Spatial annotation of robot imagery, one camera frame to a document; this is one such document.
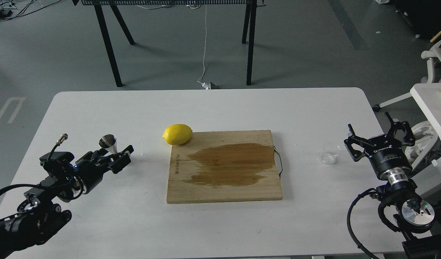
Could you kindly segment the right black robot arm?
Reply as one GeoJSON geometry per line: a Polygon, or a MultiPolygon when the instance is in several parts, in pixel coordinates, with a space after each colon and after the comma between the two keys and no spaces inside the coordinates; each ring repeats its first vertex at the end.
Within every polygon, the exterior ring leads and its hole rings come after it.
{"type": "Polygon", "coordinates": [[[365,190],[354,199],[346,217],[348,232],[358,249],[376,258],[357,239],[351,226],[354,206],[360,199],[370,196],[379,201],[377,213],[381,222],[403,234],[403,249],[409,259],[441,259],[441,234],[424,238],[414,236],[429,231],[436,222],[441,224],[441,201],[430,204],[416,193],[417,185],[408,177],[412,166],[402,149],[415,145],[413,131],[408,122],[395,122],[388,113],[385,115],[390,122],[388,133],[370,139],[357,136],[348,124],[349,134],[344,144],[353,161],[367,157],[377,178],[386,181],[385,185],[365,190]]]}

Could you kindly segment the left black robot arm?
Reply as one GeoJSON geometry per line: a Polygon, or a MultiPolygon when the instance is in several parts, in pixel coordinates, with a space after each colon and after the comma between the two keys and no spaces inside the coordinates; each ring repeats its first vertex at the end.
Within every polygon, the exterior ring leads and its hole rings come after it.
{"type": "Polygon", "coordinates": [[[40,164],[48,173],[43,181],[39,184],[13,184],[0,189],[2,196],[18,187],[29,188],[17,212],[0,219],[0,259],[15,251],[45,244],[69,223],[71,211],[62,210],[59,204],[53,202],[54,198],[63,202],[78,199],[91,192],[106,172],[117,174],[131,162],[133,146],[118,151],[116,137],[109,134],[99,140],[99,150],[88,151],[72,164],[74,154],[56,151],[67,138],[67,134],[63,134],[53,149],[40,157],[40,164]]]}

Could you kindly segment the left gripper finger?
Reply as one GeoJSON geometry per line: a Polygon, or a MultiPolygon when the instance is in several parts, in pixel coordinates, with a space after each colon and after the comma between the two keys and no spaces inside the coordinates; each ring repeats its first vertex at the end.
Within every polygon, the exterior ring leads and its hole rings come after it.
{"type": "Polygon", "coordinates": [[[109,169],[114,173],[118,174],[131,162],[131,154],[134,152],[134,147],[128,145],[123,151],[117,154],[109,155],[110,162],[108,163],[109,169]]]}
{"type": "Polygon", "coordinates": [[[109,163],[115,154],[108,154],[109,151],[105,149],[99,149],[96,151],[88,151],[85,154],[85,160],[92,163],[109,163]]]}

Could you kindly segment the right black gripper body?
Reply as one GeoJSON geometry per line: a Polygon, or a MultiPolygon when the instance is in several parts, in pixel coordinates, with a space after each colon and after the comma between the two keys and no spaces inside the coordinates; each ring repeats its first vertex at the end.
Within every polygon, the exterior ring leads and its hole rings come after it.
{"type": "Polygon", "coordinates": [[[377,179],[388,180],[387,171],[395,168],[405,168],[412,171],[411,164],[401,149],[401,142],[387,135],[368,139],[366,156],[372,165],[377,179]]]}

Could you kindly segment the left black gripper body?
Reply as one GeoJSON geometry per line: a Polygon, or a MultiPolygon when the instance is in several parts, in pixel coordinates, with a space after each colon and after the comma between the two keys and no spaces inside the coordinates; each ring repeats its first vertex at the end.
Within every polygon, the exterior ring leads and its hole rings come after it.
{"type": "Polygon", "coordinates": [[[109,171],[108,163],[92,163],[80,157],[73,166],[74,175],[83,186],[84,195],[91,192],[103,179],[104,173],[109,171]]]}

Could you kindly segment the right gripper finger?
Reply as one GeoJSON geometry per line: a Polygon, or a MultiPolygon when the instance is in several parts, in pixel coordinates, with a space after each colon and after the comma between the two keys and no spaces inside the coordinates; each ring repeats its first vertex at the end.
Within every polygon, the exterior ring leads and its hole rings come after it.
{"type": "Polygon", "coordinates": [[[349,128],[349,134],[348,134],[347,139],[344,140],[344,144],[345,144],[346,149],[349,152],[350,156],[352,157],[352,160],[359,161],[363,157],[365,157],[366,154],[364,151],[359,151],[359,150],[354,149],[353,144],[356,144],[364,149],[366,147],[369,147],[369,148],[373,147],[374,148],[375,146],[374,146],[374,143],[371,142],[370,140],[356,136],[351,124],[348,124],[348,128],[349,128]]]}
{"type": "Polygon", "coordinates": [[[411,126],[407,121],[394,121],[388,112],[385,112],[384,115],[388,118],[388,121],[390,122],[390,129],[386,134],[388,138],[395,139],[396,133],[398,131],[402,131],[404,133],[404,137],[401,144],[415,144],[416,139],[414,137],[411,126]]]}

